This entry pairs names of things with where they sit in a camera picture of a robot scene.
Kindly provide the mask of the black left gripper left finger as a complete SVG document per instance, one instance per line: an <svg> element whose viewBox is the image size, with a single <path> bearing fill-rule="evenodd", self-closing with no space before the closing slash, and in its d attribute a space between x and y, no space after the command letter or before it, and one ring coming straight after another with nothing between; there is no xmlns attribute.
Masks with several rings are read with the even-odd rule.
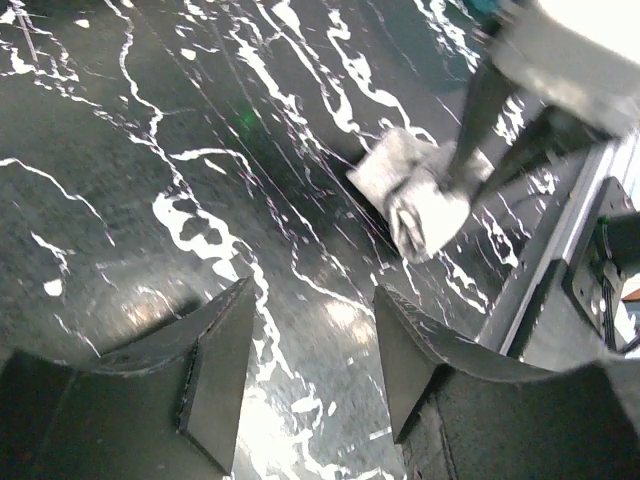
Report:
<svg viewBox="0 0 640 480"><path fill-rule="evenodd" d="M5 479L220 479L232 471L255 318L250 278L86 366L1 370Z"/></svg>

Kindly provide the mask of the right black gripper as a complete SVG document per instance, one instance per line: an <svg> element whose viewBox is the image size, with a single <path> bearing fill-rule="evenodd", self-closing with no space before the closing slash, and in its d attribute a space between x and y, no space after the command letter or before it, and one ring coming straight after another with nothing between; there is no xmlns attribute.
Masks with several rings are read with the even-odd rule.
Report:
<svg viewBox="0 0 640 480"><path fill-rule="evenodd" d="M637 1L503 1L501 13L494 64L481 62L469 82L447 189L470 169L515 83L557 107L526 125L473 203L537 168L580 120L615 137L639 126Z"/></svg>

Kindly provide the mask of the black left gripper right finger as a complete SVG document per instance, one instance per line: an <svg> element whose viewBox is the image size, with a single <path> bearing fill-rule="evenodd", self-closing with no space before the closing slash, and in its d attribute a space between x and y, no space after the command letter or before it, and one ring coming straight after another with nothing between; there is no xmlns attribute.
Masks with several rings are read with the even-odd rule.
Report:
<svg viewBox="0 0 640 480"><path fill-rule="evenodd" d="M492 351L391 287L374 314L394 442L411 479L635 479L639 364L552 372Z"/></svg>

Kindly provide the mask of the grey underwear with cream waistband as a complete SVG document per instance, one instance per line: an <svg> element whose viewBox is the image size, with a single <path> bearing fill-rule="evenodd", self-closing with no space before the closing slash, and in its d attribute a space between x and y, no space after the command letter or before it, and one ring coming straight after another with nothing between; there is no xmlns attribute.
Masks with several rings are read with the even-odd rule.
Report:
<svg viewBox="0 0 640 480"><path fill-rule="evenodd" d="M348 180L388 222L401 257L424 263L463 227L471 197L488 179L493 166L476 153L450 190L437 179L446 170L456 143L435 146L394 127L384 133Z"/></svg>

